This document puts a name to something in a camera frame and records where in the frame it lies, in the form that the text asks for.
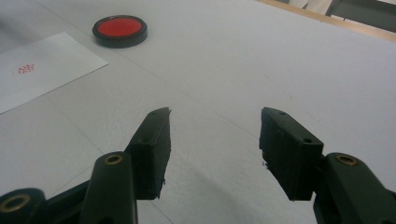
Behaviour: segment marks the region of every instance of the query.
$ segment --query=white table surface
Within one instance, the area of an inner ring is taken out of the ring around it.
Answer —
[[[106,49],[94,23],[134,15],[148,39]],[[316,223],[289,202],[258,149],[264,106],[365,161],[396,190],[396,44],[243,0],[3,0],[0,53],[67,32],[109,65],[0,115],[0,194],[56,195],[124,150],[170,106],[172,153],[141,223]]]

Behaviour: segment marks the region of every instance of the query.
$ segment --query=bolt hole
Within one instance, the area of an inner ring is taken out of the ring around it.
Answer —
[[[345,155],[338,155],[335,158],[345,165],[354,166],[358,164],[358,161]]]
[[[114,219],[111,217],[104,217],[100,221],[98,221],[98,224],[113,224]]]
[[[312,140],[309,139],[309,138],[303,138],[303,141],[304,141],[305,143],[312,143]]]
[[[105,159],[105,164],[113,165],[119,163],[120,161],[122,161],[121,155],[110,155]]]
[[[31,197],[29,194],[20,194],[10,197],[0,204],[0,212],[10,213],[18,211],[26,204],[28,204],[30,202],[30,199]]]

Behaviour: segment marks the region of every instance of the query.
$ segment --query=white paper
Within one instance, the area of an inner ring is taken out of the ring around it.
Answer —
[[[0,54],[0,114],[105,65],[66,33]]]

